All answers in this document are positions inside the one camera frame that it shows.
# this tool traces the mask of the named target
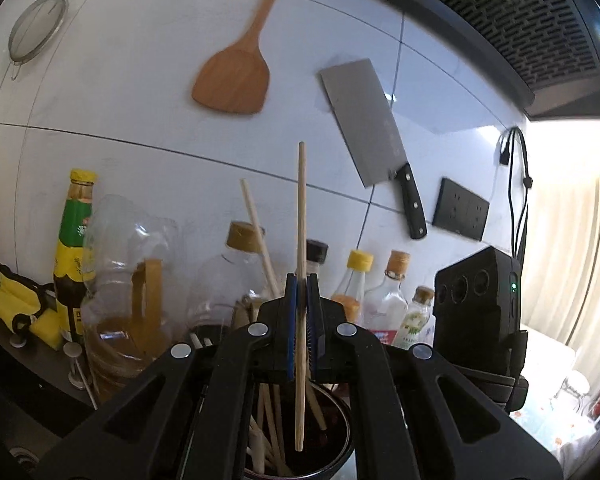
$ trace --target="bottle cap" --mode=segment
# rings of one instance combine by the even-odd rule
[[[89,184],[94,184],[98,179],[98,175],[94,171],[73,168],[69,174],[69,178],[71,180],[77,180],[78,182],[88,182]]]
[[[325,243],[319,242],[318,240],[307,240],[306,241],[306,259],[309,262],[316,262],[317,264],[323,264],[327,259],[327,250],[329,246]]]
[[[373,262],[373,254],[353,249],[349,253],[347,267],[349,267],[349,269],[357,270],[358,272],[369,272],[371,270],[371,265]]]
[[[432,288],[420,285],[416,288],[416,292],[413,295],[413,301],[416,301],[417,303],[422,305],[430,306],[431,300],[433,300],[433,297],[435,295],[436,292]]]
[[[244,251],[245,253],[259,253],[260,246],[256,238],[256,229],[248,222],[233,221],[229,225],[229,234],[226,244],[232,249]]]
[[[403,276],[404,273],[407,272],[410,259],[411,256],[409,256],[408,253],[391,251],[391,256],[389,256],[389,261],[386,264],[386,271]]]

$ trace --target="yellow sponge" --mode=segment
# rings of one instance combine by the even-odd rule
[[[62,334],[60,333],[60,316],[51,308],[46,309],[42,316],[29,327],[29,331],[42,339],[54,350],[59,350],[62,346]]]
[[[37,312],[40,308],[40,300],[35,291],[16,280],[7,278],[2,272],[0,273],[0,290],[32,306],[34,309],[31,314]]]
[[[26,314],[30,316],[31,314],[35,314],[39,307],[39,304],[35,305],[29,304],[28,301],[24,301],[21,298],[18,298],[12,294],[8,294],[3,290],[4,285],[7,285],[7,290],[11,290],[12,288],[16,288],[17,290],[26,289],[26,287],[20,285],[13,280],[9,280],[5,278],[6,283],[2,281],[3,276],[0,276],[0,284],[2,285],[0,288],[0,319],[4,322],[9,330],[13,332],[12,322],[13,317],[16,314]],[[33,294],[36,298],[36,302],[38,302],[38,297],[35,292],[30,289],[26,289]],[[20,294],[21,297],[27,297],[28,294]],[[51,346],[54,350],[58,350],[60,345],[62,344],[62,335],[60,333],[60,319],[58,317],[58,313],[51,309],[46,309],[42,316],[40,316],[29,328],[29,331],[35,336],[39,337],[46,344]]]

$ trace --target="wooden spatula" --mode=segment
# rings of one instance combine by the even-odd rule
[[[258,40],[275,1],[263,0],[243,37],[204,64],[191,91],[195,101],[232,114],[262,110],[269,87],[269,67],[260,53]]]

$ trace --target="white curtain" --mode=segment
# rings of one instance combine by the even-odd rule
[[[600,121],[531,123],[522,322],[577,352],[600,384]]]

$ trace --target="knife handle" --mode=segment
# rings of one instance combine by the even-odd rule
[[[418,187],[408,162],[396,172],[395,179],[400,183],[402,191],[402,203],[409,225],[409,236],[412,240],[421,240],[427,235],[427,221],[424,218],[422,200],[420,200]]]

